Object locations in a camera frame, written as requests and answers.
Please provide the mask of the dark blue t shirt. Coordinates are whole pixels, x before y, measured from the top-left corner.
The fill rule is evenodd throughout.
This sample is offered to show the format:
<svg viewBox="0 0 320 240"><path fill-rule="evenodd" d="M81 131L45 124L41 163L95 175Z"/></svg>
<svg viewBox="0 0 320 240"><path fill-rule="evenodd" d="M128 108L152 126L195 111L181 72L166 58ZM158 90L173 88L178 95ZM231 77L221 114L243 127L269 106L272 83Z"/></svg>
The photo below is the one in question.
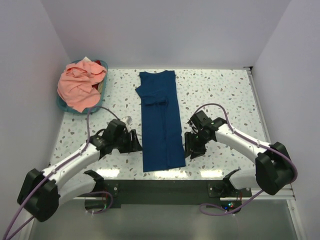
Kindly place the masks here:
<svg viewBox="0 0 320 240"><path fill-rule="evenodd" d="M144 71L139 77L143 171L185 167L175 72Z"/></svg>

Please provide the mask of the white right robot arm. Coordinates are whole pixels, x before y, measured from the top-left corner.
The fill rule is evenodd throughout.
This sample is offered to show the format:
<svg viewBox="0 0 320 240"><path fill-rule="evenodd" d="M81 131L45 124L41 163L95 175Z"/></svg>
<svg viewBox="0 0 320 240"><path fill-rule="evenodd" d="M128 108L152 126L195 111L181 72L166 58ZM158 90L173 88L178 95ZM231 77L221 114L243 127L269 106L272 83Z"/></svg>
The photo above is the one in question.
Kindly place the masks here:
<svg viewBox="0 0 320 240"><path fill-rule="evenodd" d="M212 120L202 110L190 118L189 124L195 132L184 134L185 157L195 159L203 156L207 151L206 145L214 141L231 147L254 164L254 169L238 168L227 174L219 185L223 193L260 188L274 196L298 177L297 168L280 142L271 144L260 141L233 128L221 117Z"/></svg>

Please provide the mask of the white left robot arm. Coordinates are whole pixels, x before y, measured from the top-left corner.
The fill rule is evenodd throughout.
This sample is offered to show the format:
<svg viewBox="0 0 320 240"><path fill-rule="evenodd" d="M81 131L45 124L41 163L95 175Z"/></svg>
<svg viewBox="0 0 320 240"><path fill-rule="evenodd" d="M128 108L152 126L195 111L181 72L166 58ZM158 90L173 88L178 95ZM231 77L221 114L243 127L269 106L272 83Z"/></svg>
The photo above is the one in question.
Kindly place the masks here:
<svg viewBox="0 0 320 240"><path fill-rule="evenodd" d="M113 119L106 128L89 137L69 157L40 171L30 170L17 202L39 222L45 222L65 202L89 193L105 196L105 179L87 166L118 150L121 154L140 152L135 129L128 129L132 118Z"/></svg>

